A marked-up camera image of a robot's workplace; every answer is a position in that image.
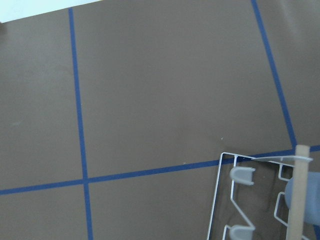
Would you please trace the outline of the light blue plastic cup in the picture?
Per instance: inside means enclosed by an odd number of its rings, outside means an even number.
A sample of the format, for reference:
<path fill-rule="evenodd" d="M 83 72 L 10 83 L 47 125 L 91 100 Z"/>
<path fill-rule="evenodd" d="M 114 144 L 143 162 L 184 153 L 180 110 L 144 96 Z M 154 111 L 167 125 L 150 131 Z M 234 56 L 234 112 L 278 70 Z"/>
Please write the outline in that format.
<path fill-rule="evenodd" d="M 285 203 L 291 208 L 294 178 L 292 177 L 285 187 Z M 320 173 L 308 172 L 304 222 L 312 225 L 320 225 Z"/>

